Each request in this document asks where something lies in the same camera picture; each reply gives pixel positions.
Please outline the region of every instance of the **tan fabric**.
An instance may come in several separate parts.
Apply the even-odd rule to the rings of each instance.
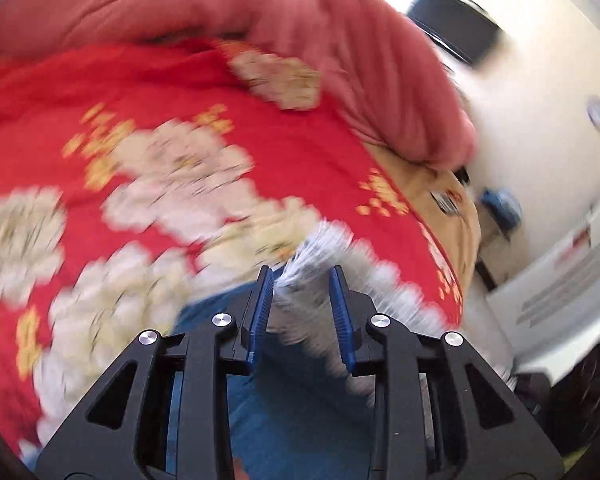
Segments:
[[[465,293],[474,275],[480,224],[475,205],[464,187],[450,171],[435,171],[412,164],[381,146],[365,146],[438,239]],[[443,213],[430,195],[431,191],[444,193],[448,190],[461,198],[454,200],[459,216]]]

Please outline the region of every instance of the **white air conditioner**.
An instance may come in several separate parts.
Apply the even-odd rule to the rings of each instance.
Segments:
[[[551,375],[558,380],[568,372],[600,340],[600,202],[565,239],[486,299],[519,365],[577,342],[567,352],[573,362]]]

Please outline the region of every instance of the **silver screw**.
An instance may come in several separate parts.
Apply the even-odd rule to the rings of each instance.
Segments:
[[[158,335],[153,330],[146,330],[138,336],[138,340],[142,345],[152,345],[158,341]]]
[[[231,323],[231,316],[225,312],[221,312],[220,314],[213,316],[211,321],[215,326],[227,326],[229,323]]]
[[[464,339],[458,332],[449,332],[445,335],[445,341],[451,346],[460,346]]]
[[[391,319],[384,314],[376,314],[371,317],[371,324],[373,326],[384,328],[385,326],[389,326],[389,323],[391,323]]]

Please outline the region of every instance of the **pink towel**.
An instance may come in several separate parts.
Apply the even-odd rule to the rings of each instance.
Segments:
[[[299,57],[362,139],[407,160],[454,170],[473,155],[474,127],[430,41],[382,0],[0,0],[0,55],[180,32],[244,34]]]

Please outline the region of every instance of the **pink blanket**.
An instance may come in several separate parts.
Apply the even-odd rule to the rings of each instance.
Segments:
[[[364,140],[456,169],[474,152],[430,41],[382,0],[0,0],[0,55],[36,57],[88,43],[195,32],[244,34],[323,72]]]

